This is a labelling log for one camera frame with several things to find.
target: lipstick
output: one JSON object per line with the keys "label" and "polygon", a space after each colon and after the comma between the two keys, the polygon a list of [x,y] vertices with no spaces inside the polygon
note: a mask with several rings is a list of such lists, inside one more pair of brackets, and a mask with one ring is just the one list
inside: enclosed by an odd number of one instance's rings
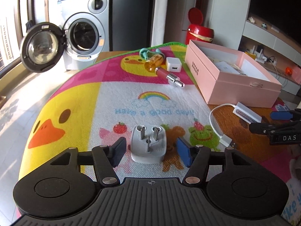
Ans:
{"label": "lipstick", "polygon": [[170,73],[166,69],[163,69],[161,67],[156,67],[155,73],[158,77],[162,79],[167,79],[168,83],[170,85],[176,86],[176,87],[185,87],[185,84],[180,81],[180,78],[176,75]]}

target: cartoon strawberry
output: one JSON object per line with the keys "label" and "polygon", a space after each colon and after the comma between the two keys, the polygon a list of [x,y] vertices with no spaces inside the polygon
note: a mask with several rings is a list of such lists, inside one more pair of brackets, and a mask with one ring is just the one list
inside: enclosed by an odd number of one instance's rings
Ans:
{"label": "cartoon strawberry", "polygon": [[193,120],[195,121],[195,129],[196,130],[201,131],[204,129],[204,126],[201,123],[199,123],[198,119],[194,118]]}
{"label": "cartoon strawberry", "polygon": [[116,124],[114,127],[113,127],[113,131],[114,133],[117,133],[117,134],[123,134],[127,131],[127,126],[126,124],[124,124],[123,122],[119,122],[118,124]]}

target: power plug adapter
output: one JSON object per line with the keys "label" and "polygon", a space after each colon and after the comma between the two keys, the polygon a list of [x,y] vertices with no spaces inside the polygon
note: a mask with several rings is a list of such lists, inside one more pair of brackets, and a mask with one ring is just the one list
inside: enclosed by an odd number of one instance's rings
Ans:
{"label": "power plug adapter", "polygon": [[139,125],[131,135],[131,158],[144,164],[157,164],[163,161],[166,153],[166,132],[161,126]]}

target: pink box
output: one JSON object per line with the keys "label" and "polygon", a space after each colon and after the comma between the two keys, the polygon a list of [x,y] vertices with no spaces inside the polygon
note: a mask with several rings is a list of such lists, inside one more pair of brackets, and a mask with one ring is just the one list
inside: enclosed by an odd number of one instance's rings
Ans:
{"label": "pink box", "polygon": [[[246,76],[222,72],[208,57],[236,64]],[[226,47],[191,40],[185,61],[207,104],[241,102],[249,107],[271,108],[282,87],[250,56]]]}

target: charging cable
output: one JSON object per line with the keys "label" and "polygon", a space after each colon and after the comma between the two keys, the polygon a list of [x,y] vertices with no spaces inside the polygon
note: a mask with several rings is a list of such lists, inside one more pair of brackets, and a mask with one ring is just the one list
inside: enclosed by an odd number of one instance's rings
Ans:
{"label": "charging cable", "polygon": [[223,104],[223,105],[219,105],[217,107],[215,107],[214,109],[211,110],[210,114],[209,114],[209,122],[210,122],[210,125],[212,127],[212,130],[216,133],[216,135],[220,138],[219,142],[221,144],[223,144],[224,146],[226,147],[233,147],[233,148],[236,148],[236,144],[233,142],[233,140],[231,138],[229,138],[227,135],[223,134],[223,135],[220,135],[217,130],[214,128],[213,126],[213,123],[212,123],[212,113],[213,111],[215,111],[216,109],[222,107],[222,106],[232,106],[233,108],[236,107],[236,105],[233,105],[233,104]]}

